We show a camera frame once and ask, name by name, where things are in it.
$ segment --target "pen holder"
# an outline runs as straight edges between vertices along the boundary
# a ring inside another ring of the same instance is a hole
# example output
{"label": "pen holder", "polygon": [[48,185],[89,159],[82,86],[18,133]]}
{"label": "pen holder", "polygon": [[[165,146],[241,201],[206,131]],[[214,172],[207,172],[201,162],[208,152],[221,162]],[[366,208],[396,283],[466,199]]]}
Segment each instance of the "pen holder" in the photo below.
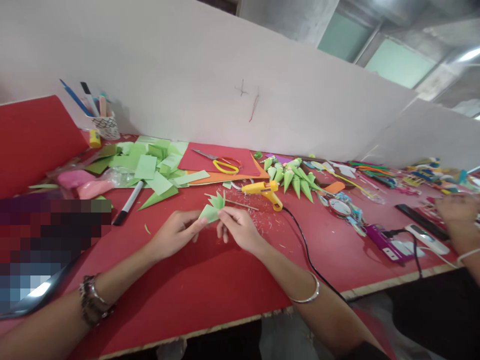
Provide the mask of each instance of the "pen holder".
{"label": "pen holder", "polygon": [[95,125],[98,133],[105,140],[120,139],[119,128],[117,127],[117,120],[115,120],[115,113],[112,111],[111,116],[106,117],[91,117],[87,116]]}

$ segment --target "glue stick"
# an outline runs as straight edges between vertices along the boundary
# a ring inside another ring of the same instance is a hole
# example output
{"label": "glue stick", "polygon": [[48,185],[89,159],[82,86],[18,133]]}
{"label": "glue stick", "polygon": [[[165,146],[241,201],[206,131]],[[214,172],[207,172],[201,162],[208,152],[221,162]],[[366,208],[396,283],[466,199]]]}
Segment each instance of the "glue stick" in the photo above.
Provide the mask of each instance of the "glue stick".
{"label": "glue stick", "polygon": [[94,149],[98,149],[102,146],[100,142],[100,135],[97,129],[90,130],[90,147]]}

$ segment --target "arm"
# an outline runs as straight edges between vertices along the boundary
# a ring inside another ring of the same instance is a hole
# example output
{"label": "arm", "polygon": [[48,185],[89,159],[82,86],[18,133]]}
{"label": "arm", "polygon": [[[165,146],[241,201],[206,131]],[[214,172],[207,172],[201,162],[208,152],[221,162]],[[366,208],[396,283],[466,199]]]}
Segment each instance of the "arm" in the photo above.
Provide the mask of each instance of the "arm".
{"label": "arm", "polygon": [[[99,296],[114,304],[153,265],[175,254],[191,239],[196,241],[207,219],[198,219],[188,228],[186,224],[199,215],[200,211],[174,212],[149,243],[98,276],[95,289]],[[13,360],[65,359],[89,330],[82,318],[79,291],[74,290],[0,338],[0,354]]]}
{"label": "arm", "polygon": [[[236,243],[252,253],[268,269],[283,291],[293,299],[308,299],[315,291],[312,275],[268,244],[258,233],[248,212],[224,207],[219,213],[218,237],[228,241],[228,228]],[[306,304],[293,303],[308,327],[336,356],[342,356],[368,342],[382,350],[380,344],[350,307],[327,286],[320,285],[318,297]]]}
{"label": "arm", "polygon": [[[475,225],[480,211],[478,198],[451,195],[437,199],[435,205],[459,256],[480,248],[480,232]],[[467,256],[462,262],[480,286],[480,252]]]}

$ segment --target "blue pen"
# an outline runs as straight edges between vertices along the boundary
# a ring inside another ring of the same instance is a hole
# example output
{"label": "blue pen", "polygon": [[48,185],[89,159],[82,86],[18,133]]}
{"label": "blue pen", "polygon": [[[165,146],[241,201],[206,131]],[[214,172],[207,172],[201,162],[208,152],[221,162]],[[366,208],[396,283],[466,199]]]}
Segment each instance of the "blue pen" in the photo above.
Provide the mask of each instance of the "blue pen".
{"label": "blue pen", "polygon": [[83,110],[83,112],[85,113],[85,115],[89,116],[89,117],[93,117],[92,113],[86,108],[86,106],[84,105],[84,103],[79,99],[79,97],[77,95],[75,95],[74,91],[69,88],[67,86],[66,83],[63,82],[62,79],[59,79],[61,81],[61,83],[63,84],[63,87],[65,88],[66,92],[71,96],[71,98],[73,100],[75,100],[76,104],[80,107],[80,109]]}

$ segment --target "scissors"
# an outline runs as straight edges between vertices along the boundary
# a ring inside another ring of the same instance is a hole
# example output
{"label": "scissors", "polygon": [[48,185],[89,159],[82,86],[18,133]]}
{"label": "scissors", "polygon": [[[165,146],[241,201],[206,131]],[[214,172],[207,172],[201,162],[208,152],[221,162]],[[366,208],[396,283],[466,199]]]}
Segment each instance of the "scissors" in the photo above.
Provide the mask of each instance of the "scissors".
{"label": "scissors", "polygon": [[231,174],[231,175],[238,174],[240,169],[243,167],[241,161],[235,160],[232,157],[228,157],[228,156],[218,157],[218,156],[213,156],[213,155],[201,152],[200,150],[197,150],[197,149],[192,149],[192,150],[194,152],[197,152],[197,153],[209,158],[210,160],[213,160],[213,165],[215,165],[215,167],[224,174]]}

